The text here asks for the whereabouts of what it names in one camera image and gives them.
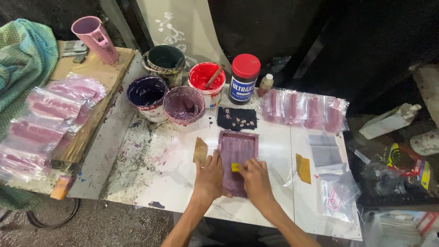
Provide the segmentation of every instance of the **red lid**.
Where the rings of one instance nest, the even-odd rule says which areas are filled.
[[[233,59],[232,71],[241,78],[253,78],[259,74],[260,69],[261,62],[251,54],[239,54]]]

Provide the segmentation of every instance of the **jar with red lid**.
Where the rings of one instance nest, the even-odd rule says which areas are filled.
[[[228,95],[232,103],[245,105],[250,101],[260,69],[261,62],[251,54],[240,54],[233,59]]]

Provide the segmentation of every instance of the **human hand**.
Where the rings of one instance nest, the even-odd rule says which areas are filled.
[[[244,189],[252,204],[266,215],[277,204],[268,178],[267,163],[256,158],[239,164],[239,173],[244,177]]]
[[[219,150],[213,152],[213,156],[207,156],[204,167],[200,160],[196,160],[197,175],[195,177],[194,192],[192,198],[202,203],[212,202],[221,196],[232,198],[233,196],[223,189],[223,160]]]

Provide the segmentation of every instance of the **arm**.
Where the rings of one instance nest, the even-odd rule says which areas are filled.
[[[291,247],[319,247],[320,245],[300,229],[284,212],[273,196],[267,163],[256,158],[240,164],[239,172],[244,177],[244,189],[248,198],[261,214],[276,226]]]
[[[222,189],[223,164],[220,153],[215,150],[208,156],[204,168],[197,160],[197,175],[195,177],[194,192],[181,219],[163,241],[161,247],[187,247],[192,232],[207,212],[212,202],[225,195],[232,197]]]

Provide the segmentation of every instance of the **concrete floor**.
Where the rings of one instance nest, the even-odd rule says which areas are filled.
[[[73,200],[44,197],[37,218],[56,224],[73,210]],[[173,214],[153,208],[82,200],[75,217],[58,229],[36,229],[16,212],[0,223],[0,247],[9,246],[160,246],[173,227]]]

